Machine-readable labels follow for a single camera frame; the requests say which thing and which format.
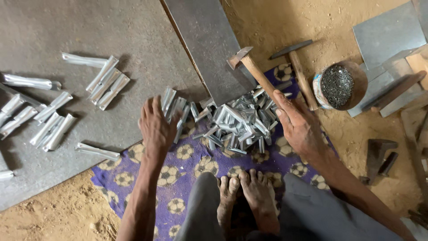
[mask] foot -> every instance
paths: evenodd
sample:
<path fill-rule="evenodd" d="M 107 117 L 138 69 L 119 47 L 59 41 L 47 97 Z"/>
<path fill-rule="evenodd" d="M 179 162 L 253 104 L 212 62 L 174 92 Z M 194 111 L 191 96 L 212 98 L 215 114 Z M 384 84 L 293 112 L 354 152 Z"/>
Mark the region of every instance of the foot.
<path fill-rule="evenodd" d="M 218 224 L 224 231 L 224 235 L 227 235 L 230 231 L 230 219 L 232 218 L 233 204 L 236 200 L 236 192 L 239 188 L 239 179 L 231 178 L 228 182 L 227 176 L 222 176 L 219 183 L 220 188 L 220 205 L 217 208 L 217 220 Z"/>
<path fill-rule="evenodd" d="M 278 210 L 275 206 L 275 192 L 272 183 L 262 172 L 251 169 L 239 174 L 244 196 L 253 211 L 259 231 L 279 234 Z"/>

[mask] purple blanket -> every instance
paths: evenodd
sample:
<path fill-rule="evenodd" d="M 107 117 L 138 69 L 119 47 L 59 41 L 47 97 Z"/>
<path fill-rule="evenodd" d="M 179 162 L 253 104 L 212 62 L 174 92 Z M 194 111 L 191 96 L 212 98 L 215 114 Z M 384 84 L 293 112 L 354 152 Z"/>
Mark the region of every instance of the purple blanket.
<path fill-rule="evenodd" d="M 265 72 L 265 75 L 273 85 L 292 81 L 293 85 L 283 92 L 293 93 L 289 98 L 297 97 L 300 90 L 289 64 L 277 66 Z M 180 141 L 172 146 L 166 156 L 156 195 L 155 238 L 158 240 L 172 240 L 175 237 L 187 213 L 186 204 L 192 184 L 202 172 L 212 172 L 218 178 L 224 175 L 234 177 L 241 170 L 255 168 L 271 179 L 277 201 L 283 192 L 282 176 L 289 172 L 320 189 L 328 189 L 324 179 L 311 166 L 304 165 L 300 157 L 292 152 L 283 137 L 281 124 L 273 129 L 272 145 L 266 145 L 265 154 L 259 153 L 258 145 L 254 145 L 249 147 L 246 156 L 230 152 L 225 147 L 211 151 L 205 138 L 191 138 L 205 129 L 205 122 L 196 124 L 189 116 Z M 324 141 L 333 147 L 325 133 L 324 136 Z M 92 168 L 95 174 L 91 178 L 92 182 L 104 194 L 110 207 L 120 218 L 138 176 L 140 158 L 144 151 L 145 147 L 140 142 L 125 150 L 118 161 L 106 160 Z"/>

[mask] dirt floor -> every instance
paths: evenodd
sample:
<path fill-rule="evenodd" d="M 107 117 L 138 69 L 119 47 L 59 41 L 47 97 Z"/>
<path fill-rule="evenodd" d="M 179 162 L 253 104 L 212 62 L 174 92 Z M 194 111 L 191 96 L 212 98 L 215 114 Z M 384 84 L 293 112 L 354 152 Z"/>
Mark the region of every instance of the dirt floor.
<path fill-rule="evenodd" d="M 222 0 L 241 46 L 254 46 L 251 56 L 263 71 L 284 58 L 268 60 L 282 47 L 313 39 L 297 52 L 305 75 L 312 79 L 341 60 L 362 63 L 352 26 L 407 0 Z M 365 174 L 367 139 L 397 141 L 399 157 L 390 178 L 377 179 L 371 190 L 401 216 L 421 201 L 404 130 L 397 113 L 350 118 L 347 112 L 318 110 L 320 121 L 345 165 Z M 88 170 L 0 213 L 2 240 L 114 240 L 120 219 L 90 181 Z"/>

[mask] metal hammer head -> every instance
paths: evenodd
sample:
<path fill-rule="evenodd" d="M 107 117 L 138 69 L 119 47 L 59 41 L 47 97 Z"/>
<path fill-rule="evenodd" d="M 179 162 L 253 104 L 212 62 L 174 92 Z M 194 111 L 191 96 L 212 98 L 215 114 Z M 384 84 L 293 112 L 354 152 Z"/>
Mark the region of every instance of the metal hammer head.
<path fill-rule="evenodd" d="M 241 49 L 237 54 L 233 55 L 232 57 L 227 59 L 227 63 L 230 65 L 230 67 L 235 70 L 237 64 L 241 61 L 243 57 L 245 57 L 246 54 L 252 49 L 252 47 L 245 47 Z"/>
<path fill-rule="evenodd" d="M 301 42 L 301 43 L 298 43 L 298 44 L 295 44 L 295 45 L 288 46 L 285 49 L 283 49 L 283 50 L 281 50 L 281 51 L 273 54 L 269 59 L 270 60 L 276 59 L 276 58 L 281 57 L 281 56 L 283 56 L 285 54 L 288 54 L 291 51 L 298 50 L 298 49 L 303 48 L 305 46 L 308 46 L 308 45 L 310 45 L 312 43 L 313 43 L 313 41 L 312 41 L 312 39 L 310 39 L 310 40 L 307 40 L 307 41 L 304 41 L 304 42 Z"/>

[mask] forearm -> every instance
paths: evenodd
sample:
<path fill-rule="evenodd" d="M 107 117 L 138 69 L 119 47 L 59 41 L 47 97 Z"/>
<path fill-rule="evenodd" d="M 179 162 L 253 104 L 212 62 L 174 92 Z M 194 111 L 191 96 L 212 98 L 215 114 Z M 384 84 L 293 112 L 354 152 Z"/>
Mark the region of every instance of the forearm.
<path fill-rule="evenodd" d="M 123 214 L 116 240 L 153 239 L 156 216 L 156 184 L 163 160 L 164 157 L 159 155 L 143 155 L 138 177 Z M 160 165 L 153 166 L 151 163 L 160 163 Z"/>
<path fill-rule="evenodd" d="M 365 187 L 337 158 L 333 150 L 310 158 L 311 165 L 325 178 L 326 183 L 341 199 L 360 209 L 405 240 L 414 240 L 407 227 L 374 193 Z"/>

